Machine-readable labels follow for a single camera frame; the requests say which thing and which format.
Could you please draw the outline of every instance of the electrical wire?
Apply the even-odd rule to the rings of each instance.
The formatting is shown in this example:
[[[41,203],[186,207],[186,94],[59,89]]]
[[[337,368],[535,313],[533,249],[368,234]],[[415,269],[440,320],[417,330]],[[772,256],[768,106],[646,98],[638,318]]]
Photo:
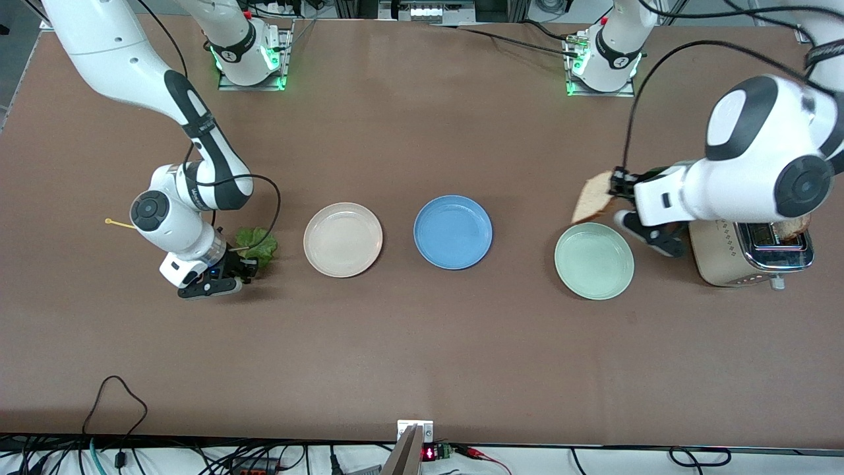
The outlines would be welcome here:
[[[302,460],[305,459],[305,446],[302,446],[302,455],[299,456],[299,460],[293,462],[293,465],[291,465],[289,467],[282,466],[281,465],[281,457],[284,456],[284,451],[287,450],[288,448],[290,448],[290,445],[285,445],[284,448],[281,450],[281,453],[279,454],[279,463],[276,464],[276,469],[279,472],[286,472],[286,471],[290,470],[291,468],[294,468],[297,465],[299,465],[302,462]]]
[[[292,50],[292,49],[293,49],[293,45],[295,45],[295,44],[296,44],[296,42],[297,42],[297,41],[298,41],[298,40],[299,40],[302,36],[304,36],[304,35],[305,35],[305,33],[307,33],[307,32],[308,32],[308,30],[310,30],[311,28],[313,28],[313,26],[317,23],[317,19],[319,18],[319,15],[320,15],[321,13],[322,13],[322,11],[321,11],[321,10],[316,10],[316,11],[314,12],[314,16],[312,16],[312,17],[311,17],[311,22],[310,22],[310,23],[309,23],[309,24],[305,27],[305,29],[304,29],[304,30],[302,30],[302,32],[301,32],[299,35],[297,35],[297,36],[296,36],[296,38],[294,38],[294,39],[293,39],[293,41],[291,41],[291,42],[290,42],[290,44],[289,44],[288,46],[285,46],[285,47],[281,48],[281,51],[284,51],[284,50]]]
[[[155,23],[159,24],[161,29],[164,31],[165,35],[167,35],[167,37],[170,38],[170,43],[173,43],[173,47],[176,49],[176,52],[179,54],[179,61],[181,61],[181,71],[185,74],[185,79],[187,79],[187,65],[185,64],[185,56],[181,54],[181,48],[179,48],[179,45],[176,43],[176,40],[173,39],[173,35],[171,35],[170,31],[167,30],[167,27],[164,26],[163,23],[161,23],[161,20],[158,18],[158,16],[155,13],[153,13],[152,8],[150,8],[146,4],[146,2],[144,2],[143,0],[138,0],[138,3],[140,3],[141,6],[143,7],[143,9],[145,9],[147,11],[147,13],[149,13],[153,17],[153,19],[155,20]]]
[[[79,440],[79,448],[76,451],[77,453],[77,460],[79,462],[79,473],[81,475],[85,475],[85,466],[82,464],[82,449],[84,447],[84,437],[80,438]]]
[[[738,4],[734,3],[732,0],[723,0],[723,1],[724,1],[724,3],[727,4],[727,6],[729,6],[730,8],[732,8],[733,10],[735,10],[737,12],[743,12],[744,13],[744,12],[747,11],[747,8],[741,8]],[[802,27],[800,25],[788,23],[787,21],[780,21],[778,19],[773,19],[771,17],[765,17],[765,16],[762,16],[762,15],[759,15],[759,14],[747,14],[747,15],[750,18],[760,19],[762,21],[765,21],[765,22],[773,24],[773,25],[785,26],[786,28],[790,28],[792,30],[799,31],[800,33],[805,35],[807,38],[809,38],[809,41],[812,43],[812,46],[817,45],[817,42],[814,40],[813,36],[804,27]]]
[[[609,15],[609,12],[613,11],[613,8],[615,8],[615,6],[607,8],[607,11],[603,12],[603,15],[599,16],[598,19],[596,19],[595,21],[592,22],[592,24],[595,25],[597,22],[601,21],[601,19],[603,19],[603,17]]]
[[[64,452],[62,452],[62,456],[58,457],[56,465],[47,473],[47,475],[55,475],[56,473],[58,473],[58,470],[62,466],[62,462],[64,461],[64,457],[68,456],[68,453],[70,453],[70,449],[71,447],[69,446],[67,449],[64,450]]]
[[[232,453],[230,453],[226,456],[222,456],[215,461],[212,461],[209,464],[209,467],[204,468],[202,471],[199,472],[198,475],[203,475],[205,472],[209,472],[213,475],[213,472],[211,472],[211,470],[212,470],[211,467],[213,467],[213,466],[218,466],[220,468],[227,469],[228,467],[226,466],[226,464],[233,461],[235,458],[251,456],[252,454],[250,454],[249,452],[251,452],[252,450],[256,450],[256,449],[261,448],[261,446],[262,446],[261,442],[262,442],[261,440],[258,440],[258,441],[253,440],[250,444],[239,446]]]
[[[571,34],[570,33],[568,35],[556,35],[555,33],[551,32],[551,30],[545,28],[545,25],[543,25],[543,24],[541,24],[537,21],[533,21],[531,19],[524,19],[524,20],[520,21],[519,23],[524,23],[524,24],[527,24],[527,25],[533,25],[533,26],[539,28],[539,31],[542,31],[546,36],[550,36],[551,38],[554,38],[555,40],[565,41],[565,38],[568,35]]]
[[[806,6],[781,6],[781,7],[763,7],[763,8],[746,8],[741,9],[738,11],[732,12],[715,12],[710,14],[674,14],[671,12],[663,12],[657,8],[652,7],[648,4],[647,0],[639,0],[639,4],[645,8],[645,10],[655,13],[657,15],[666,17],[666,18],[677,18],[677,19],[707,19],[707,18],[723,18],[723,17],[733,17],[739,15],[750,15],[750,14],[768,14],[773,12],[815,12],[817,14],[827,14],[837,19],[844,21],[844,14],[839,13],[835,10],[830,8],[823,8],[823,7],[810,7]]]
[[[143,464],[141,463],[141,459],[138,458],[138,452],[135,448],[132,448],[132,458],[135,459],[135,464],[138,465],[138,470],[141,472],[141,475],[147,475],[146,471],[143,469]]]
[[[181,162],[181,171],[183,173],[187,172],[187,159],[191,156],[192,152],[193,152],[193,142],[191,142],[191,145],[187,148],[187,153],[185,154],[185,159],[182,160],[182,162]],[[197,186],[204,186],[204,187],[215,187],[215,186],[221,185],[223,183],[233,182],[238,178],[258,178],[259,180],[263,180],[263,181],[271,184],[273,186],[273,189],[275,189],[276,205],[275,205],[275,214],[273,215],[273,220],[270,221],[269,228],[267,228],[267,232],[265,232],[264,235],[261,236],[261,239],[259,239],[257,243],[254,243],[253,245],[246,248],[246,250],[249,250],[249,249],[254,249],[254,248],[258,247],[258,245],[263,243],[264,240],[267,238],[267,236],[269,236],[269,233],[275,227],[276,221],[279,220],[279,213],[281,212],[281,190],[279,189],[279,186],[277,184],[275,184],[275,182],[273,180],[271,180],[267,177],[264,177],[263,175],[257,175],[255,173],[243,173],[241,175],[235,175],[234,177],[223,178],[222,180],[219,180],[219,181],[214,182],[214,183],[196,182],[196,185]]]
[[[106,470],[103,468],[103,464],[100,463],[100,458],[97,456],[97,451],[94,449],[94,438],[91,438],[90,443],[88,444],[88,451],[91,454],[91,458],[94,460],[94,466],[97,467],[97,472],[100,475],[107,475]]]
[[[26,4],[29,5],[30,8],[32,8],[32,10],[35,12],[36,15],[40,16],[41,19],[43,19],[47,23],[50,23],[50,19],[47,18],[47,16],[44,14],[44,12],[42,12],[35,5],[33,5],[32,2],[30,2],[30,0],[24,0],[24,2],[26,2]]]
[[[730,42],[727,42],[727,41],[719,41],[719,40],[700,40],[700,41],[692,41],[692,42],[689,42],[689,43],[685,43],[684,45],[677,46],[676,48],[674,48],[670,52],[666,53],[665,56],[659,58],[659,61],[657,61],[657,63],[653,65],[653,68],[651,68],[651,70],[647,73],[647,76],[645,76],[644,80],[642,80],[641,85],[639,86],[639,94],[637,94],[636,97],[633,99],[633,105],[630,107],[630,117],[627,120],[627,135],[626,135],[626,138],[625,138],[625,148],[624,148],[624,154],[622,155],[622,158],[621,158],[622,168],[624,168],[624,169],[627,168],[627,157],[628,157],[628,154],[630,152],[630,139],[632,137],[632,132],[633,132],[633,121],[636,117],[636,109],[639,106],[639,101],[641,99],[642,93],[645,91],[645,87],[647,86],[648,81],[650,81],[650,79],[651,79],[651,77],[653,77],[654,73],[656,73],[659,70],[660,66],[665,64],[665,62],[670,57],[672,57],[673,55],[675,55],[675,54],[677,54],[677,53],[679,53],[683,50],[686,50],[686,49],[694,47],[694,46],[720,46],[720,47],[725,47],[727,49],[731,49],[731,50],[734,50],[734,51],[737,51],[737,52],[742,52],[743,54],[754,57],[754,58],[758,59],[759,61],[762,61],[763,63],[765,63],[769,66],[772,66],[774,68],[779,69],[783,73],[791,76],[792,78],[794,78],[794,79],[796,79],[800,82],[805,83],[806,85],[814,87],[815,89],[820,90],[822,92],[825,92],[826,94],[829,94],[829,95],[833,94],[832,91],[826,89],[825,87],[823,87],[821,85],[818,85],[817,83],[815,83],[811,79],[807,79],[799,71],[792,69],[792,68],[789,68],[785,64],[782,64],[775,59],[767,57],[760,52],[756,52],[756,51],[751,50],[749,48],[746,48],[744,46],[736,45],[734,43],[730,43]]]
[[[305,447],[305,471],[306,471],[307,475],[311,475],[311,458],[308,455],[308,452],[310,452],[310,450],[308,450],[307,444],[305,444],[304,447]]]
[[[507,38],[506,36],[496,35],[494,33],[487,33],[486,31],[470,30],[469,28],[458,28],[457,31],[468,31],[469,33],[474,33],[476,35],[488,36],[488,37],[494,38],[496,40],[502,40],[502,41],[507,41],[509,43],[513,43],[514,45],[524,46],[524,47],[527,47],[527,48],[533,48],[533,49],[545,51],[545,52],[552,52],[554,54],[561,54],[563,56],[569,56],[569,57],[576,57],[577,56],[577,53],[575,53],[575,52],[566,52],[566,51],[563,51],[563,50],[555,50],[554,48],[548,48],[546,46],[534,45],[534,44],[531,44],[531,43],[526,43],[524,41],[519,41],[519,40],[514,40],[512,38]]]
[[[677,457],[674,456],[674,452],[677,451],[677,450],[686,454],[686,456],[689,457],[689,460],[691,460],[691,463],[677,460]],[[681,467],[697,469],[697,475],[703,475],[703,467],[723,467],[733,460],[733,453],[729,449],[716,449],[716,450],[709,450],[709,451],[714,451],[714,452],[721,453],[721,454],[727,454],[727,458],[722,460],[722,461],[700,462],[691,453],[691,450],[686,449],[685,447],[680,447],[680,446],[674,446],[674,447],[671,447],[670,449],[668,449],[668,457],[671,458],[672,462],[676,463],[677,465],[679,465]]]
[[[257,16],[258,18],[261,18],[261,15],[259,15],[259,13],[266,14],[266,15],[272,15],[273,16],[272,18],[284,18],[285,16],[287,16],[287,15],[284,15],[284,14],[277,14],[275,12],[268,12],[267,10],[259,8],[257,6],[257,2],[249,3],[246,0],[237,0],[238,6],[240,6],[241,3],[244,3],[246,5],[246,11],[248,11],[249,8],[252,8],[253,10],[255,10],[255,16]]]
[[[577,471],[580,472],[581,475],[586,475],[586,471],[583,470],[583,465],[580,464],[580,459],[577,458],[577,452],[575,451],[574,447],[569,447],[571,450],[571,458],[575,459],[575,465],[577,466]]]
[[[205,455],[205,452],[203,451],[202,447],[199,446],[198,442],[194,441],[194,445],[196,446],[195,452],[197,452],[203,458],[203,461],[205,462],[205,468],[208,470],[208,475],[215,475],[214,470],[211,469],[211,462],[210,462],[211,459],[209,459]]]
[[[490,457],[490,456],[488,456],[488,455],[483,455],[483,457],[484,457],[484,458],[482,458],[481,460],[491,461],[491,462],[492,462],[492,463],[494,463],[494,464],[498,464],[498,465],[500,465],[502,468],[504,468],[505,470],[507,470],[507,475],[513,475],[513,472],[511,472],[511,471],[510,471],[510,468],[509,468],[507,465],[504,465],[504,464],[503,464],[503,463],[501,463],[500,461],[497,461],[496,459],[494,459],[494,458],[492,458],[492,457]]]
[[[106,388],[106,383],[109,382],[111,379],[117,379],[120,381],[120,384],[123,385],[123,389],[126,390],[126,393],[132,397],[138,404],[143,407],[143,414],[141,418],[126,432],[126,435],[123,436],[123,441],[125,441],[129,435],[132,435],[132,432],[138,428],[139,425],[143,422],[145,418],[147,418],[147,413],[149,412],[149,408],[147,407],[147,403],[143,401],[138,395],[132,392],[129,389],[129,386],[126,384],[126,381],[123,380],[120,376],[116,374],[112,374],[111,376],[106,377],[103,379],[102,383],[100,383],[100,390],[97,391],[97,397],[94,399],[94,405],[91,407],[91,410],[88,412],[88,416],[85,417],[85,421],[82,423],[82,435],[89,435],[88,434],[88,424],[91,422],[91,418],[94,416],[94,411],[97,410],[97,406],[100,404],[100,398],[103,396],[103,390]]]

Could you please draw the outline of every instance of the yellow stick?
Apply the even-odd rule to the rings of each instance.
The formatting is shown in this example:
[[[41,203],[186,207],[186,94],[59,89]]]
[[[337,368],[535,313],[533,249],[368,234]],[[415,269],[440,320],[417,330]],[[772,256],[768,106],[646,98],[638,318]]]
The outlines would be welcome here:
[[[134,228],[135,228],[135,227],[134,227],[134,226],[132,226],[131,224],[126,224],[125,222],[114,221],[114,220],[112,220],[111,218],[106,218],[106,219],[105,219],[105,223],[106,223],[106,224],[114,224],[114,225],[117,225],[117,226],[128,227],[129,229],[134,229]]]

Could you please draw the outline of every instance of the green led light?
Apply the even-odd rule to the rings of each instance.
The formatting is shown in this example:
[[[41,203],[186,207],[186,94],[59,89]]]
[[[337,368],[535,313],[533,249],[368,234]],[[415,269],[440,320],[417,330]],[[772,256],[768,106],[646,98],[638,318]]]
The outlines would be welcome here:
[[[216,66],[216,67],[217,67],[217,69],[218,69],[219,71],[222,71],[222,70],[223,70],[223,67],[220,65],[220,63],[219,63],[219,57],[217,57],[217,53],[216,53],[216,52],[214,52],[214,49],[213,49],[213,48],[211,48],[211,56],[213,56],[213,57],[214,57],[214,66]]]
[[[279,68],[279,54],[273,50],[269,50],[263,46],[259,50],[261,55],[264,56],[264,61],[267,62],[267,67],[270,69],[278,69]]]

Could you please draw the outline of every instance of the blue plate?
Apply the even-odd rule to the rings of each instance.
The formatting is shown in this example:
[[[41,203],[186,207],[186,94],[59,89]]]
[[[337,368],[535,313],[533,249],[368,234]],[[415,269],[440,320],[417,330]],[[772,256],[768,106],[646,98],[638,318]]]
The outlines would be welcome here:
[[[478,263],[492,244],[492,221],[465,196],[448,194],[422,207],[414,223],[416,248],[428,262],[448,270]]]

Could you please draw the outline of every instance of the black cable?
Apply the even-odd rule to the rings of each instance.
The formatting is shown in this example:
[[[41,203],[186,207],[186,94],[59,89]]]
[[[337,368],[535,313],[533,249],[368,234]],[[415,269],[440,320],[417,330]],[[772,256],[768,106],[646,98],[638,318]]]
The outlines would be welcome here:
[[[215,475],[214,470],[211,468],[211,460],[213,459],[209,459],[208,456],[205,455],[205,452],[203,451],[202,447],[199,446],[198,442],[194,442],[194,445],[196,446],[195,452],[197,452],[205,462],[205,468],[208,469],[208,475]]]
[[[546,36],[550,36],[551,38],[554,38],[555,40],[565,41],[565,38],[568,36],[568,35],[555,35],[553,32],[551,32],[551,30],[545,28],[545,25],[539,23],[538,21],[533,21],[531,19],[524,19],[524,20],[520,21],[519,23],[524,23],[524,24],[527,24],[527,25],[533,25],[533,26],[539,28],[539,31],[542,31]]]
[[[29,468],[30,468],[29,457],[26,455],[26,446],[29,445],[29,443],[30,443],[30,437],[29,437],[29,435],[27,435],[26,439],[24,440],[23,446],[21,446],[21,448],[20,448],[20,466],[18,467],[18,473],[21,473],[21,474],[26,473],[26,472],[24,472],[24,467],[26,467],[27,472],[29,471]]]
[[[50,19],[47,18],[47,16],[44,14],[44,12],[40,11],[35,5],[32,4],[32,2],[30,2],[30,0],[24,0],[24,2],[26,2],[26,4],[30,6],[30,8],[35,10],[36,15],[40,16],[41,19],[43,19],[47,23],[50,23]]]
[[[747,11],[747,8],[741,8],[738,4],[732,2],[731,0],[723,0],[723,1],[730,8],[732,8],[733,10],[735,10],[737,12],[745,13]],[[790,28],[792,30],[799,31],[800,33],[804,34],[807,38],[809,38],[809,41],[812,43],[812,46],[816,45],[816,42],[815,42],[814,38],[812,37],[812,35],[804,27],[802,27],[800,25],[788,23],[787,21],[780,21],[778,19],[773,19],[773,18],[770,18],[770,17],[764,17],[764,16],[759,15],[759,14],[747,14],[747,15],[750,18],[760,19],[762,21],[765,21],[765,22],[773,24],[773,25],[785,26],[786,28]]]
[[[764,7],[764,8],[747,8],[742,9],[740,11],[732,11],[732,12],[714,12],[711,14],[673,14],[671,12],[663,12],[658,10],[647,3],[646,0],[639,0],[639,4],[645,8],[645,10],[655,13],[657,15],[666,17],[666,18],[678,18],[678,19],[707,19],[707,18],[723,18],[723,17],[734,17],[739,15],[750,15],[750,14],[768,14],[773,12],[815,12],[817,14],[827,14],[836,17],[837,19],[844,21],[844,14],[838,13],[835,10],[823,7],[810,7],[810,6],[794,6],[794,7]]]
[[[583,470],[583,466],[580,464],[580,459],[577,458],[577,452],[575,451],[574,447],[569,447],[571,450],[571,457],[575,459],[575,465],[577,465],[577,471],[581,473],[581,475],[586,475],[586,471]]]
[[[47,475],[55,475],[58,473],[59,468],[62,466],[62,462],[64,461],[64,457],[68,456],[70,453],[71,447],[69,446],[67,449],[62,452],[62,456],[58,457],[58,461],[56,461],[56,465],[47,473]]]
[[[272,449],[273,447],[264,447],[263,450],[261,450],[257,454],[250,456],[250,458],[254,458],[254,460],[252,461],[252,464],[249,466],[249,468],[246,470],[246,473],[252,473],[252,470],[255,469],[255,466],[261,461],[264,456],[268,456],[269,451],[271,451]]]
[[[512,38],[507,38],[506,36],[496,35],[495,33],[487,33],[486,31],[470,30],[468,28],[458,28],[457,30],[458,31],[468,31],[469,33],[475,33],[477,35],[488,36],[490,38],[495,38],[496,40],[507,41],[507,42],[513,43],[514,45],[533,48],[533,49],[537,49],[537,50],[545,51],[545,52],[552,52],[554,54],[561,54],[563,56],[570,56],[570,57],[576,57],[577,56],[577,54],[574,53],[574,52],[565,52],[563,50],[555,50],[554,48],[548,48],[548,47],[545,47],[545,46],[533,45],[531,43],[526,43],[524,41],[513,40]]]
[[[257,13],[262,13],[262,14],[266,14],[266,15],[272,15],[272,16],[273,16],[273,18],[284,18],[285,16],[288,16],[288,15],[284,15],[284,14],[276,14],[276,13],[274,13],[274,12],[268,12],[267,10],[264,10],[264,9],[262,9],[262,8],[259,8],[259,7],[257,6],[257,2],[252,2],[252,3],[249,3],[249,2],[247,2],[246,0],[237,0],[237,3],[238,3],[238,5],[240,5],[241,3],[244,3],[244,4],[246,5],[246,11],[248,11],[248,10],[249,10],[249,8],[252,8],[252,9],[254,9],[254,10],[255,10],[255,13],[256,13],[256,14],[257,14]],[[302,16],[302,15],[296,15],[296,16],[298,16],[299,18],[305,18],[305,17],[304,17],[304,16]]]
[[[141,459],[138,458],[138,453],[135,451],[134,447],[132,448],[132,457],[135,459],[135,464],[138,465],[138,470],[141,472],[141,475],[147,475],[146,471],[143,469]]]
[[[281,457],[284,455],[284,451],[287,450],[288,447],[290,447],[290,445],[285,445],[284,448],[281,450],[281,453],[279,454],[279,464],[278,464],[279,472],[285,472],[287,470],[290,470],[291,468],[298,466],[302,462],[302,460],[305,459],[305,446],[302,446],[302,455],[299,456],[299,460],[293,462],[293,465],[291,465],[289,467],[282,467]]]
[[[79,473],[85,475],[85,467],[82,465],[82,450],[85,447],[85,437],[79,438],[79,450],[77,450],[77,459],[79,461]]]
[[[598,19],[596,19],[595,21],[593,21],[593,22],[592,22],[592,24],[593,24],[593,25],[595,25],[597,22],[601,21],[601,19],[602,19],[603,17],[605,17],[605,16],[609,15],[609,12],[613,11],[613,8],[615,8],[615,6],[612,6],[612,7],[608,8],[608,9],[607,9],[607,11],[606,11],[606,12],[603,12],[603,15],[599,16],[599,17],[598,17]]]
[[[311,475],[311,458],[308,455],[308,452],[310,452],[310,450],[308,450],[308,444],[304,444],[303,447],[305,447],[305,470],[307,472],[307,475]]]
[[[627,168],[627,156],[628,156],[628,153],[630,152],[630,138],[631,138],[632,133],[633,133],[633,120],[636,117],[636,108],[639,106],[639,100],[641,99],[642,93],[645,91],[645,86],[647,85],[648,81],[651,79],[653,74],[657,72],[659,67],[662,66],[665,63],[666,60],[668,60],[670,57],[677,54],[678,52],[681,52],[681,51],[688,49],[688,48],[691,48],[693,46],[721,46],[721,47],[725,47],[725,48],[728,48],[728,49],[731,49],[731,50],[734,50],[734,51],[737,51],[737,52],[742,52],[742,53],[744,53],[748,56],[751,56],[751,57],[758,59],[759,61],[762,61],[765,64],[768,64],[769,66],[772,66],[774,68],[779,69],[780,71],[782,71],[785,74],[788,74],[792,78],[795,78],[796,80],[804,82],[805,84],[807,84],[811,87],[814,87],[817,90],[825,92],[826,94],[829,94],[831,96],[833,94],[832,91],[826,89],[825,87],[818,85],[817,83],[815,83],[814,81],[812,81],[810,79],[806,79],[806,77],[803,74],[799,73],[799,71],[792,69],[792,68],[789,68],[785,64],[782,64],[782,63],[780,63],[780,62],[778,62],[774,59],[771,59],[770,57],[763,55],[760,52],[756,52],[756,51],[751,50],[749,48],[746,48],[744,46],[736,45],[734,43],[730,43],[730,42],[727,42],[727,41],[718,41],[718,40],[692,41],[690,43],[686,43],[684,45],[677,46],[676,48],[674,48],[673,50],[668,52],[665,56],[659,58],[659,61],[657,61],[657,63],[653,65],[653,68],[647,73],[647,76],[645,76],[644,80],[642,80],[641,85],[639,86],[639,94],[637,94],[636,97],[633,99],[633,105],[630,107],[630,118],[627,121],[627,136],[625,138],[624,154],[622,155],[622,158],[621,158],[622,168],[624,168],[624,169]]]
[[[145,9],[147,13],[149,13],[153,17],[155,23],[159,24],[161,29],[164,31],[164,34],[167,35],[168,38],[170,38],[170,43],[173,43],[173,47],[176,49],[176,52],[179,53],[179,61],[181,61],[181,70],[185,74],[185,79],[187,79],[187,65],[185,64],[185,57],[181,54],[181,49],[179,48],[179,45],[176,44],[176,40],[173,39],[173,35],[171,35],[170,31],[167,30],[167,27],[164,26],[163,23],[161,23],[161,20],[158,18],[158,16],[153,13],[152,8],[147,6],[147,4],[143,0],[138,0],[138,3],[140,3],[143,9]]]
[[[691,463],[677,460],[677,457],[674,456],[674,452],[676,450],[679,450],[679,451],[683,452],[684,454],[686,454],[686,456],[689,457],[689,460],[691,460]],[[672,462],[676,463],[677,465],[679,465],[681,467],[696,468],[698,475],[703,475],[703,467],[723,467],[733,460],[733,453],[729,449],[715,449],[715,450],[708,450],[708,451],[716,452],[716,453],[719,453],[719,454],[727,454],[727,458],[722,460],[722,461],[701,463],[695,458],[695,456],[691,453],[691,451],[689,449],[686,449],[685,447],[680,447],[680,446],[675,446],[675,447],[671,447],[670,449],[668,449],[668,457],[671,458]]]
[[[282,445],[282,444],[271,445],[270,448],[278,447],[280,445]],[[238,457],[252,458],[257,454],[262,453],[261,451],[252,452],[253,450],[261,450],[261,449],[266,449],[266,448],[267,448],[267,444],[265,444],[264,441],[253,440],[250,444],[239,446],[232,453],[230,453],[226,456],[222,456],[215,461],[211,461],[210,464],[208,466],[206,466],[203,470],[201,470],[198,475],[203,475],[205,472],[208,472],[208,473],[213,475],[213,469],[211,468],[213,466],[218,466],[218,467],[224,468],[226,470],[229,470],[230,469],[230,462],[233,462],[233,460],[235,458],[238,458]]]
[[[138,419],[135,425],[133,425],[128,430],[128,432],[126,432],[126,435],[123,436],[122,440],[125,441],[129,437],[129,435],[131,435],[132,432],[137,429],[139,425],[141,425],[143,420],[147,418],[149,408],[147,407],[147,403],[144,402],[143,399],[138,397],[138,395],[136,395],[132,392],[132,390],[129,389],[129,386],[126,384],[126,381],[124,381],[123,378],[117,376],[116,374],[112,374],[111,376],[106,377],[105,379],[103,379],[103,382],[100,383],[100,390],[97,391],[97,397],[96,399],[94,399],[94,405],[91,407],[91,410],[88,412],[88,416],[85,417],[85,421],[82,423],[82,435],[89,435],[88,424],[91,422],[91,418],[94,416],[94,411],[97,410],[97,405],[100,404],[100,398],[103,396],[103,390],[106,388],[106,383],[109,382],[110,379],[117,379],[118,381],[120,381],[120,384],[123,385],[123,389],[126,390],[126,393],[130,395],[132,399],[137,401],[138,404],[141,405],[141,407],[143,407],[143,414],[141,415],[141,418]]]
[[[185,154],[185,159],[181,162],[181,170],[182,170],[183,173],[187,172],[187,159],[191,156],[192,152],[193,152],[193,142],[191,142],[191,146],[187,148],[187,153]],[[258,240],[257,243],[254,243],[252,246],[249,246],[249,249],[253,249],[253,248],[258,247],[259,244],[263,243],[264,239],[266,239],[267,236],[269,236],[269,233],[275,227],[275,222],[279,219],[279,213],[281,212],[281,190],[279,190],[279,186],[277,184],[275,184],[275,182],[273,180],[271,180],[267,177],[264,177],[263,175],[257,175],[255,173],[243,173],[241,175],[235,175],[234,177],[223,178],[222,180],[219,180],[219,181],[213,182],[213,183],[196,182],[196,185],[197,186],[204,186],[204,187],[214,187],[214,186],[217,186],[217,185],[220,185],[220,184],[223,184],[223,183],[233,182],[238,178],[258,178],[259,180],[263,180],[263,181],[273,185],[273,188],[275,189],[275,195],[276,195],[275,215],[273,216],[273,220],[269,223],[269,228],[267,229],[267,232],[264,233],[264,235],[261,237],[261,239]]]

